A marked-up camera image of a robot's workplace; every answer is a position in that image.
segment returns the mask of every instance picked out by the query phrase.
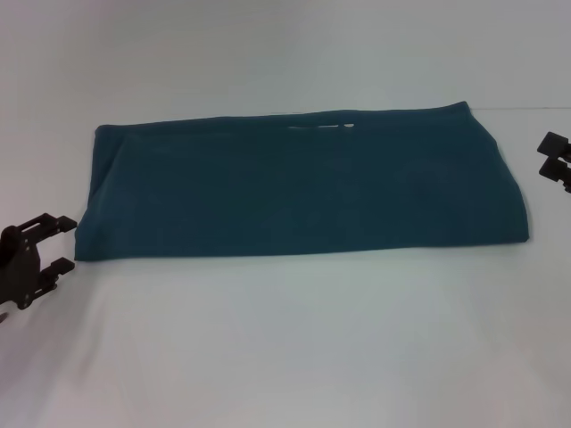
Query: white surface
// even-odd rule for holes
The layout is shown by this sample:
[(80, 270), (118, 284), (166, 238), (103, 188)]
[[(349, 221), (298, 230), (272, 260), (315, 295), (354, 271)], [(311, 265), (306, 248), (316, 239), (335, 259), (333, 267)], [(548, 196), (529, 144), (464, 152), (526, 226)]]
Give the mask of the white surface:
[[(570, 106), (568, 2), (0, 5), (0, 226), (79, 218), (102, 123)], [(528, 202), (517, 246), (80, 265), (0, 325), (0, 426), (571, 425), (571, 111), (477, 111)], [(73, 238), (43, 244), (45, 261)]]

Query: white table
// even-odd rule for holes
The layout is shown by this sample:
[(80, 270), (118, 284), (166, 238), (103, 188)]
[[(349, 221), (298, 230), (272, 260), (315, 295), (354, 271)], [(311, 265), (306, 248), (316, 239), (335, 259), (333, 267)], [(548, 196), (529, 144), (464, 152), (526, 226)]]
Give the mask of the white table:
[(0, 227), (80, 218), (103, 123), (466, 99), (522, 187), (533, 239), (79, 264), (0, 325), (0, 426), (569, 426), (571, 198), (538, 176), (535, 152), (549, 130), (571, 136), (569, 12), (5, 0)]

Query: teal towel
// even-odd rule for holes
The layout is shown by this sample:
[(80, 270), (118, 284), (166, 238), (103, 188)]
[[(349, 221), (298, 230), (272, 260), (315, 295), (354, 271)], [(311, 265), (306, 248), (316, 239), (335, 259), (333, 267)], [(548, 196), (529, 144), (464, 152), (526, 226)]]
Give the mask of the teal towel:
[(101, 126), (77, 260), (522, 243), (466, 103)]

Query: fabric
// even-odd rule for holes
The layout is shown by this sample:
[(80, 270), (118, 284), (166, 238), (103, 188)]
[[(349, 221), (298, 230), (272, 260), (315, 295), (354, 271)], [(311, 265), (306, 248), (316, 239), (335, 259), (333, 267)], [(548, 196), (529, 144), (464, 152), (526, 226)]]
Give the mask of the fabric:
[(101, 126), (77, 260), (521, 243), (525, 205), (466, 103)]

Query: white backdrop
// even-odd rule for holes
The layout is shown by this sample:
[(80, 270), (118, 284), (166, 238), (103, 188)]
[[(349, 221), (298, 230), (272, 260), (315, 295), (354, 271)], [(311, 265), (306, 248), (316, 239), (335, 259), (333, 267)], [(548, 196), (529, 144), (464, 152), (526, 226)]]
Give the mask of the white backdrop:
[[(0, 227), (80, 218), (103, 123), (467, 100), (522, 187), (533, 239), (79, 264), (0, 325), (0, 426), (569, 426), (571, 199), (537, 175), (535, 149), (549, 130), (571, 136), (570, 12), (4, 0)], [(40, 250), (49, 262), (72, 245)]]

